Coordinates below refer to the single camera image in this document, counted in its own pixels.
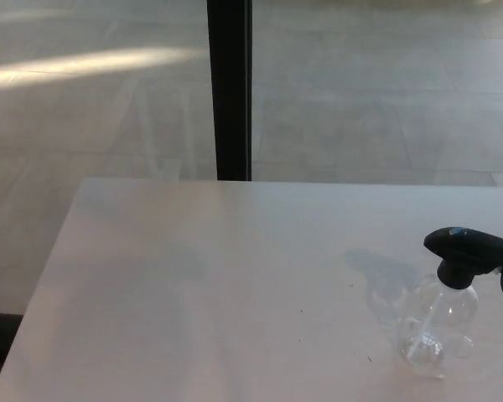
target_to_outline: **white table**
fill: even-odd
[[[503,188],[88,179],[0,402],[503,401],[497,276],[443,381],[396,368],[381,330],[453,225],[503,236]]]

